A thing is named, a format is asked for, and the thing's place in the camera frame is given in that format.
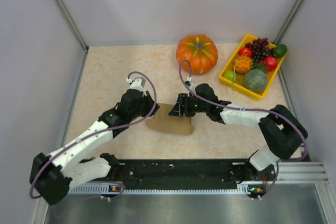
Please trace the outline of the brown cardboard box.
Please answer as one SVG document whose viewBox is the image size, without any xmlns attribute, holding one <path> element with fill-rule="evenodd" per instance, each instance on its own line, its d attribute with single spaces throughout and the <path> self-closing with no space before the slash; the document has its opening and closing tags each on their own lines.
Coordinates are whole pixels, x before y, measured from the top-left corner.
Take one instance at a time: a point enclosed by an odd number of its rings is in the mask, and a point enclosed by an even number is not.
<svg viewBox="0 0 336 224">
<path fill-rule="evenodd" d="M 179 135 L 191 135 L 194 132 L 191 118 L 169 115 L 169 112 L 173 109 L 172 104 L 159 103 L 159 107 L 153 116 L 145 120 L 149 129 Z"/>
</svg>

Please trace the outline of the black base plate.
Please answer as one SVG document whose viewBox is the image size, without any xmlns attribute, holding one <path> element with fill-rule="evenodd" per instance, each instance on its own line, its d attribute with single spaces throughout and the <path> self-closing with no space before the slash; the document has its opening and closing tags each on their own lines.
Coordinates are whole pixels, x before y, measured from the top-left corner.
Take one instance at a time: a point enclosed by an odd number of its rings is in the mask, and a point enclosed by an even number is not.
<svg viewBox="0 0 336 224">
<path fill-rule="evenodd" d="M 263 184 L 274 177 L 273 165 L 259 172 L 244 159 L 121 159 L 100 181 L 123 182 L 128 190 L 206 190 Z"/>
</svg>

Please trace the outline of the green lime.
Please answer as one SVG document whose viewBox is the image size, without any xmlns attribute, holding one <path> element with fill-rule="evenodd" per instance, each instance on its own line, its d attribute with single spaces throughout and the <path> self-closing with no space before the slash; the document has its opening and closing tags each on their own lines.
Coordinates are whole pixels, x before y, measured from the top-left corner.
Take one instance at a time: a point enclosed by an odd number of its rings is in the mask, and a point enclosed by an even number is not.
<svg viewBox="0 0 336 224">
<path fill-rule="evenodd" d="M 229 81 L 236 81 L 236 73 L 234 70 L 227 70 L 224 72 L 223 77 Z"/>
</svg>

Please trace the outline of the dark purple grape bunch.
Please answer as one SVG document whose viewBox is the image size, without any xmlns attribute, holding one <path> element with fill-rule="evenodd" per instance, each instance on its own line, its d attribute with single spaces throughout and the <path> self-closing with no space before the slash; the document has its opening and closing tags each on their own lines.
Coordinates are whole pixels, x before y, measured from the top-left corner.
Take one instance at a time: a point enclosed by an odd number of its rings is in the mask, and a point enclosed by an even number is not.
<svg viewBox="0 0 336 224">
<path fill-rule="evenodd" d="M 269 56 L 273 56 L 269 46 L 268 38 L 257 38 L 253 42 L 245 44 L 245 47 L 252 51 L 253 63 L 260 63 Z"/>
</svg>

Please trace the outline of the green avocado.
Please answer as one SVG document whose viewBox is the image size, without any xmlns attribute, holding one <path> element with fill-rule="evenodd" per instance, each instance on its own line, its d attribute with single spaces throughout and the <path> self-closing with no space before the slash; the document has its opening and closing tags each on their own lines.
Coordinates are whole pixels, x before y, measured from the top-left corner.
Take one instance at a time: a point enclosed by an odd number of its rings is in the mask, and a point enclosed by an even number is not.
<svg viewBox="0 0 336 224">
<path fill-rule="evenodd" d="M 285 44 L 278 44 L 273 50 L 272 55 L 275 58 L 281 58 L 286 55 L 288 48 Z"/>
</svg>

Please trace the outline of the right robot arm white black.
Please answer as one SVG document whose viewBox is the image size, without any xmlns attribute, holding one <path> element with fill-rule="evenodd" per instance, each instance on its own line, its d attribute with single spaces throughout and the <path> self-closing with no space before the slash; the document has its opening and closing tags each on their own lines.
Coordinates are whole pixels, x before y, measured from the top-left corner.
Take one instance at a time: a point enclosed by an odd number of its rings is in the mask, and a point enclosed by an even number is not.
<svg viewBox="0 0 336 224">
<path fill-rule="evenodd" d="M 245 174 L 252 180 L 264 174 L 265 168 L 288 160 L 307 138 L 308 133 L 283 105 L 271 110 L 246 108 L 220 100 L 207 83 L 187 81 L 188 93 L 179 93 L 170 116 L 191 118 L 205 113 L 213 122 L 240 125 L 261 131 L 266 144 L 255 151 L 245 163 Z"/>
</svg>

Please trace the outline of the red apple left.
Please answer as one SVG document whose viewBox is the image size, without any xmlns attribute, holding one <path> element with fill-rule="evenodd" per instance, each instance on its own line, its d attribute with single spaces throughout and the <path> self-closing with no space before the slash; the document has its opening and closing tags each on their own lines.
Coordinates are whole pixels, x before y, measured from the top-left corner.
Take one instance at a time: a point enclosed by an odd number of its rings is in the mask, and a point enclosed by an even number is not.
<svg viewBox="0 0 336 224">
<path fill-rule="evenodd" d="M 253 52 L 251 49 L 249 49 L 248 47 L 243 47 L 242 49 L 240 49 L 237 53 L 239 56 L 246 56 L 251 58 L 253 56 Z"/>
</svg>

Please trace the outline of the orange pineapple toy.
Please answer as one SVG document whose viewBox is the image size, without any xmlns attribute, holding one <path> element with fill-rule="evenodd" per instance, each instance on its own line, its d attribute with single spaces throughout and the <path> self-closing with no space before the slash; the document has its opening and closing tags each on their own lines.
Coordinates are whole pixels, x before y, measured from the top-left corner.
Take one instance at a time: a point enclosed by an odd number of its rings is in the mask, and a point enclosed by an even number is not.
<svg viewBox="0 0 336 224">
<path fill-rule="evenodd" d="M 237 56 L 234 59 L 233 69 L 238 74 L 246 74 L 252 67 L 253 61 L 248 56 Z"/>
</svg>

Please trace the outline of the orange pumpkin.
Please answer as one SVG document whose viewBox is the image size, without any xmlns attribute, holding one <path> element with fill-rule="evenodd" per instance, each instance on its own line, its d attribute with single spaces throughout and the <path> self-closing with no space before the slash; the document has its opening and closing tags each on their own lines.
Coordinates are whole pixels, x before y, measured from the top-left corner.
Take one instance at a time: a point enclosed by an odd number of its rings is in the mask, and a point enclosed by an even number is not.
<svg viewBox="0 0 336 224">
<path fill-rule="evenodd" d="M 175 57 L 183 70 L 191 70 L 192 74 L 205 74 L 216 66 L 218 50 L 213 40 L 206 35 L 188 35 L 180 40 Z"/>
</svg>

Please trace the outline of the green melon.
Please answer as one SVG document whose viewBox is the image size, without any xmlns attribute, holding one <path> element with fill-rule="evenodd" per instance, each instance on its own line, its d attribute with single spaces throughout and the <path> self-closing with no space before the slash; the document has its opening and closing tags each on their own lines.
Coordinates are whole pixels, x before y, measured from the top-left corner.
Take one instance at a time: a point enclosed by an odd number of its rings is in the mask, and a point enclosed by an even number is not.
<svg viewBox="0 0 336 224">
<path fill-rule="evenodd" d="M 262 92 L 268 84 L 267 74 L 259 69 L 249 70 L 244 76 L 244 86 L 252 92 Z"/>
</svg>

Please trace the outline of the red apple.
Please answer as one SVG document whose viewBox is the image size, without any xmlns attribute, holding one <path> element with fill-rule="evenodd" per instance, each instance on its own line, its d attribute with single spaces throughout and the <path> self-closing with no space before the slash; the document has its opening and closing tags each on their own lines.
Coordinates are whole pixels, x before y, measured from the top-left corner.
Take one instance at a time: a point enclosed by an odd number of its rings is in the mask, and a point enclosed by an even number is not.
<svg viewBox="0 0 336 224">
<path fill-rule="evenodd" d="M 271 71 L 273 71 L 277 68 L 278 61 L 277 61 L 277 58 L 275 58 L 273 56 L 269 56 L 269 57 L 266 57 L 263 60 L 263 64 L 264 64 L 266 70 L 271 72 Z"/>
<path fill-rule="evenodd" d="M 239 56 L 246 56 L 251 58 L 253 56 L 253 52 L 251 49 L 249 49 L 248 47 L 243 47 L 242 49 L 240 49 L 237 53 Z"/>
</svg>

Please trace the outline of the red apple right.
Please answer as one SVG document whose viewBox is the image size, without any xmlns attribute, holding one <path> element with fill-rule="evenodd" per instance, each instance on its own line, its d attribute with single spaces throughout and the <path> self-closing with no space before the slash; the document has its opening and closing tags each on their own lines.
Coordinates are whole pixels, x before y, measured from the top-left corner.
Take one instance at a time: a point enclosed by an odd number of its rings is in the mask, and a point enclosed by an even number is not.
<svg viewBox="0 0 336 224">
<path fill-rule="evenodd" d="M 273 56 L 269 56 L 269 57 L 266 57 L 263 60 L 263 64 L 264 64 L 266 70 L 271 72 L 271 71 L 273 71 L 277 68 L 278 61 L 277 61 L 277 58 L 275 58 Z"/>
</svg>

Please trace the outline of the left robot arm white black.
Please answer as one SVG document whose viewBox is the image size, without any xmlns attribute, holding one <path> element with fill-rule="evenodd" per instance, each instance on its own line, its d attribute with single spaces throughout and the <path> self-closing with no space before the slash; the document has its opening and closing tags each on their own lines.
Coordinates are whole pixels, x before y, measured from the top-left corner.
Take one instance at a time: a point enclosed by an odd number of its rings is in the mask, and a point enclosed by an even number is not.
<svg viewBox="0 0 336 224">
<path fill-rule="evenodd" d="M 153 116 L 158 109 L 156 94 L 128 89 L 114 107 L 104 111 L 70 143 L 49 154 L 39 153 L 34 157 L 29 177 L 30 198 L 43 198 L 52 206 L 65 198 L 73 187 L 99 177 L 116 179 L 119 174 L 116 164 L 104 158 L 96 162 L 82 163 L 82 160 L 129 127 Z M 34 190 L 39 193 L 37 196 L 33 194 Z"/>
</svg>

